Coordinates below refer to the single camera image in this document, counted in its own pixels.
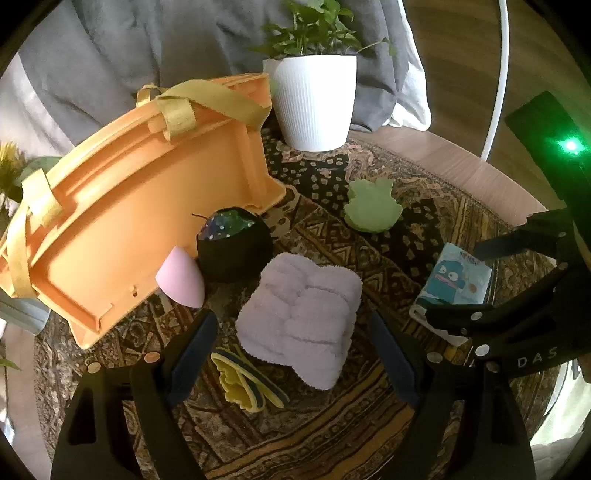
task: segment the folded towel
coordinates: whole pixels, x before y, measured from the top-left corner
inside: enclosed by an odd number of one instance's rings
[[[282,253],[264,268],[238,315],[238,339],[251,355],[288,365],[308,385],[329,390],[351,346],[361,287],[347,268]]]

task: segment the gray blanket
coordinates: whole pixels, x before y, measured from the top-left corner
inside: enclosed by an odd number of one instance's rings
[[[342,0],[363,44],[404,45],[397,0]],[[287,25],[281,0],[63,0],[20,49],[41,101],[78,144],[135,106],[147,83],[262,71],[261,25]],[[352,128],[378,129],[392,114],[408,70],[405,48],[381,44],[358,59]]]

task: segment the wooden floor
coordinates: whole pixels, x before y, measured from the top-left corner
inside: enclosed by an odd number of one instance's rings
[[[8,414],[15,430],[13,447],[35,479],[49,480],[51,462],[41,436],[33,383],[34,337],[8,325],[4,340],[7,358],[22,369],[8,370]]]
[[[431,131],[480,155],[501,52],[497,0],[404,0],[427,76]],[[503,116],[549,90],[591,142],[591,87],[558,36],[524,0],[508,0],[511,35]],[[501,122],[489,162],[547,208],[561,203]]]

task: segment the orange plastic crate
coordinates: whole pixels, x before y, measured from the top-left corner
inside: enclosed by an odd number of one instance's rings
[[[264,74],[211,82],[271,106]],[[259,128],[191,107],[196,127],[170,141],[157,100],[102,128],[47,173],[61,213],[48,226],[27,213],[22,247],[32,287],[69,322],[81,348],[155,290],[154,276],[175,245],[196,257],[204,220],[192,213],[207,217],[232,206],[262,213],[285,195],[267,172]],[[8,243],[5,235],[0,286],[16,296]]]

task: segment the pink makeup sponge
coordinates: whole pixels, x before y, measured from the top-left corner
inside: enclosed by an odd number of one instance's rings
[[[180,247],[174,247],[166,257],[156,273],[156,283],[177,303],[193,308],[203,306],[203,277],[195,260]]]

